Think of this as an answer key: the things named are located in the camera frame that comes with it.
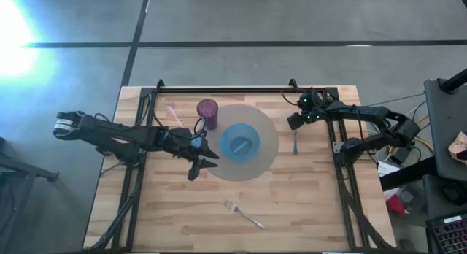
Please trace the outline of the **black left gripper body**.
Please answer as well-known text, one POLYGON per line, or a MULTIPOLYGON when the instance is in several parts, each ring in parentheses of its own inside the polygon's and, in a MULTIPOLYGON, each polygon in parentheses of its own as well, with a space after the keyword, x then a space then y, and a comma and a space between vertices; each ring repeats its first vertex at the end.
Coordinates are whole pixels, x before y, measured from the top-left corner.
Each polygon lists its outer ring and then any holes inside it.
POLYGON ((200 135, 204 138, 204 131, 192 134, 189 128, 169 129, 163 136, 162 151, 172 154, 175 158, 193 161, 201 154, 199 149, 190 146, 190 141, 200 135))

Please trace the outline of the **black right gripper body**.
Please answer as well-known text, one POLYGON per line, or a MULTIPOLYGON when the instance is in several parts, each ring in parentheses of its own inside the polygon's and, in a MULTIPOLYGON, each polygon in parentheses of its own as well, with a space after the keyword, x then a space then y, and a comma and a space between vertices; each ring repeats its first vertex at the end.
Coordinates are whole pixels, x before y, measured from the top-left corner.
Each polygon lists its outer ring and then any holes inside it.
POLYGON ((287 118, 288 125, 291 130, 295 131, 302 127, 304 124, 310 124, 309 116, 302 115, 298 112, 293 113, 291 116, 287 118))

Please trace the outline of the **light blue plastic bowl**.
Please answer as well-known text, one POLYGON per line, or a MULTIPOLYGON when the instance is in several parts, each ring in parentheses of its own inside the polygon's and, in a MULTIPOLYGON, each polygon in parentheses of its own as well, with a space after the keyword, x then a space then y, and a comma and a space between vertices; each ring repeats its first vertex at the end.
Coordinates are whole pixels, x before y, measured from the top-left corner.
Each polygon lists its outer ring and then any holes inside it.
POLYGON ((252 160, 258 154, 261 146, 259 133, 252 126, 244 123, 237 123, 227 127, 220 141, 223 155, 233 161, 252 160), (234 154, 233 144, 238 138, 247 139, 249 144, 234 154))

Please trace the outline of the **pink drinking straw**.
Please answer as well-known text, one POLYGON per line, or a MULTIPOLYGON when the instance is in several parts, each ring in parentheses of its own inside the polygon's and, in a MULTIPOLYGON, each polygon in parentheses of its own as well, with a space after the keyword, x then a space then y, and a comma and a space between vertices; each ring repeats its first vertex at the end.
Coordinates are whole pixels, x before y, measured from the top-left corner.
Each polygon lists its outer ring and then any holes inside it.
POLYGON ((183 126, 183 123, 182 121, 180 120, 180 118, 177 116, 177 113, 174 111, 174 109, 172 107, 168 107, 168 110, 170 111, 170 113, 172 114, 173 118, 176 120, 177 124, 180 126, 180 127, 184 127, 183 126))

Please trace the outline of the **blue plastic utensil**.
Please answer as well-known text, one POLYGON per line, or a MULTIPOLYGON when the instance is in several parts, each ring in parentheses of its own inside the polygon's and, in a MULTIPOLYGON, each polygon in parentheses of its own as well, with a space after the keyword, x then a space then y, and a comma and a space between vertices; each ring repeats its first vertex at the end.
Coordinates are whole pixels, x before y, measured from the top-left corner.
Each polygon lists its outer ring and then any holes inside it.
POLYGON ((238 138, 233 143, 233 153, 234 154, 238 153, 239 151, 241 151, 248 144, 249 144, 249 141, 247 139, 238 138))

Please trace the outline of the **silver metal fork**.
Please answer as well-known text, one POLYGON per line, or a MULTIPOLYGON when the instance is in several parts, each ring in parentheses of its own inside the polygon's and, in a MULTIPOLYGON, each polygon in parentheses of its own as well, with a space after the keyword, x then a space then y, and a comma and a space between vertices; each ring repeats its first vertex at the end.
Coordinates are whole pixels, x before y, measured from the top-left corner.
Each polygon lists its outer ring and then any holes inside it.
POLYGON ((229 201, 229 200, 225 200, 223 202, 223 205, 231 212, 233 213, 237 213, 239 215, 241 215, 243 218, 246 218, 248 221, 250 221, 252 224, 254 224, 255 226, 257 226, 259 229, 261 230, 264 230, 266 227, 260 223, 259 221, 257 221, 256 219, 250 217, 248 214, 244 213, 243 211, 241 211, 238 206, 236 204, 234 204, 233 202, 229 201))

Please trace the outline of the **round grey placemat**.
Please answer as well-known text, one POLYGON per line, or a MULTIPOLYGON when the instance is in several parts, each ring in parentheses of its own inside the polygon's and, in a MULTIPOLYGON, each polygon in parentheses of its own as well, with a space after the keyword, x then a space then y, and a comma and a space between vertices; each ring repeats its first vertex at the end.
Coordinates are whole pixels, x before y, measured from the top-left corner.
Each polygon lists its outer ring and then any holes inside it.
POLYGON ((269 116, 244 104, 219 108, 217 128, 208 132, 207 141, 210 149, 220 157, 215 161, 217 167, 209 168, 208 171, 222 180, 233 182, 252 180, 268 171, 279 147, 278 133, 269 116), (250 161, 233 161, 223 155, 221 136, 227 127, 237 123, 250 125, 259 133, 261 146, 258 154, 250 161))

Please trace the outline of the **purple translucent plastic cup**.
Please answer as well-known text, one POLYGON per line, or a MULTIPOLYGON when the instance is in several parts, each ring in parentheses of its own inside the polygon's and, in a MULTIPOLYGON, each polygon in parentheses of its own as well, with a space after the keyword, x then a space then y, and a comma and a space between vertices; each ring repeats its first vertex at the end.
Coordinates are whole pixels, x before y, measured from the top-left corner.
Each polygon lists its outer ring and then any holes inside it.
POLYGON ((217 128, 218 104, 213 99, 204 99, 200 101, 196 107, 200 117, 205 119, 205 127, 208 130, 217 128))

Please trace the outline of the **white paper sheet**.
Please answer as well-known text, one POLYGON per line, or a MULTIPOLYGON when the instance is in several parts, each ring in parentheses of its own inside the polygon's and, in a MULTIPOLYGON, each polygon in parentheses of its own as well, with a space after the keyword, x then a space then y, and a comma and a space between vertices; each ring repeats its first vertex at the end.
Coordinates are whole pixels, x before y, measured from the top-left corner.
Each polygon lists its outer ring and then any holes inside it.
POLYGON ((379 177, 383 177, 386 174, 397 172, 400 170, 400 167, 394 166, 388 162, 379 161, 377 167, 377 173, 379 177))

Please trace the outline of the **red plastic object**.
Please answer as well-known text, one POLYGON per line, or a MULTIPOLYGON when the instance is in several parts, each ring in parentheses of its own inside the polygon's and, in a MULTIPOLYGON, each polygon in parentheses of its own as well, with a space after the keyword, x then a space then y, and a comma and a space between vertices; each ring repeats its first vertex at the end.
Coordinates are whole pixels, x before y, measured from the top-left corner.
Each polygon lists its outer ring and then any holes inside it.
POLYGON ((406 214, 402 201, 399 199, 399 197, 396 194, 392 195, 386 201, 386 206, 391 212, 397 213, 399 215, 406 214))

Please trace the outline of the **grey side table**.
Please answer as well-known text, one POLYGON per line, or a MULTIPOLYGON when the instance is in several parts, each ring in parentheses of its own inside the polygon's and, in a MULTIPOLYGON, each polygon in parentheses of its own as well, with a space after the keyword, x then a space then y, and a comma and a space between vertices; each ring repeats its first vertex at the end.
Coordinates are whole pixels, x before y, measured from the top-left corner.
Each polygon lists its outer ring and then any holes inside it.
POLYGON ((467 85, 445 93, 437 80, 424 82, 438 175, 467 182, 467 165, 452 158, 448 147, 460 132, 467 132, 467 85))

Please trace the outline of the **black stand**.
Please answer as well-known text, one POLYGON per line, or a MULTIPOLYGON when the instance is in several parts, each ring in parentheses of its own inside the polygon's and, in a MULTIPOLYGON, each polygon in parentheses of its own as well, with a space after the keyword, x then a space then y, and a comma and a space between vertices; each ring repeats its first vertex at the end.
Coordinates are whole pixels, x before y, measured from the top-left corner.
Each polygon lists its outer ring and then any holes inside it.
POLYGON ((48 182, 58 179, 57 172, 23 163, 4 152, 7 142, 0 137, 0 254, 5 254, 16 233, 37 177, 48 182))

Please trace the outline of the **black pole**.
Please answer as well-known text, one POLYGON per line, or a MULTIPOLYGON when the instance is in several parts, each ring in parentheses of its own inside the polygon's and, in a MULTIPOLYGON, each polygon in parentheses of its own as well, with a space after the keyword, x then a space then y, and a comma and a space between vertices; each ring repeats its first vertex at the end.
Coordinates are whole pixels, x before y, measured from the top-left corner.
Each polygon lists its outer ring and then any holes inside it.
POLYGON ((438 79, 441 90, 448 94, 455 94, 458 88, 467 83, 467 68, 457 73, 450 79, 438 79))

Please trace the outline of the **brown crumpled paper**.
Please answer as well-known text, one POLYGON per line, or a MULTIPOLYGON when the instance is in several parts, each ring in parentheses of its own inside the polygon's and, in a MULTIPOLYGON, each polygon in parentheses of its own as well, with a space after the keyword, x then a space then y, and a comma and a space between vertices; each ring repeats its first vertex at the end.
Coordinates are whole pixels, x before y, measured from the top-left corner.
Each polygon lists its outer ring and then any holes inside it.
POLYGON ((452 159, 467 165, 467 132, 461 131, 448 147, 452 159))

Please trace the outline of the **black keyboard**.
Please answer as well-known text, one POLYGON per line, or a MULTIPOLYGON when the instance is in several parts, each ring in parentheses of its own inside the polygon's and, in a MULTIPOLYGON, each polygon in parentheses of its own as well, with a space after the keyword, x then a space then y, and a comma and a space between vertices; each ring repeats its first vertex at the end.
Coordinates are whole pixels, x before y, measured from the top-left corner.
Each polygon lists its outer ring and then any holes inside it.
POLYGON ((467 254, 467 212, 426 222, 439 254, 467 254))

